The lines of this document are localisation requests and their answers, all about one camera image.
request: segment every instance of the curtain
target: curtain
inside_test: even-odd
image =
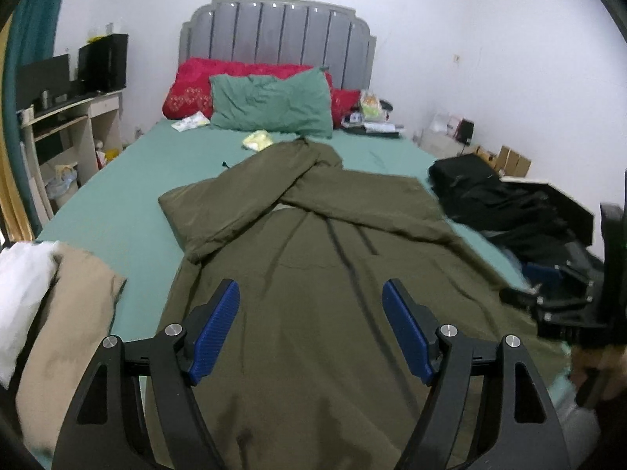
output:
[[[2,66],[4,65],[4,55],[6,44],[9,38],[9,27],[11,19],[7,21],[0,32],[0,78],[2,77]],[[2,87],[0,86],[0,98],[2,97]],[[0,210],[4,219],[4,230],[11,242],[18,240],[32,240],[34,238],[31,225],[28,222],[24,205],[20,199],[20,193],[15,184],[9,156],[6,153],[4,142],[4,132],[2,129],[2,118],[0,117]]]
[[[4,57],[4,74],[2,76],[3,141],[19,198],[26,210],[31,227],[36,233],[39,233],[42,228],[31,197],[28,176],[20,150],[20,125],[15,114],[16,75],[20,65],[52,57],[60,7],[61,0],[20,0],[15,12],[13,12]]]

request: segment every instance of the green pillow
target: green pillow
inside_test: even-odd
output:
[[[238,131],[331,137],[331,95],[321,69],[286,80],[275,76],[211,76],[211,125]]]

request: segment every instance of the trash bin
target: trash bin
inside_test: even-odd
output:
[[[76,194],[78,190],[76,176],[75,169],[67,168],[61,177],[54,177],[46,184],[46,195],[50,201],[56,203],[57,208],[63,207]]]

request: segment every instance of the hand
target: hand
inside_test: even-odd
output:
[[[577,390],[588,378],[586,369],[609,371],[609,381],[601,394],[601,400],[613,399],[627,390],[627,347],[610,346],[594,350],[573,347],[571,361],[573,368],[569,378]]]

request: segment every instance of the teal curtain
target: teal curtain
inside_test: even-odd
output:
[[[37,235],[42,229],[35,212],[20,151],[20,125],[16,117],[16,74],[26,65],[53,56],[56,22],[61,0],[20,0],[13,12],[2,79],[2,119],[9,162],[24,208]]]

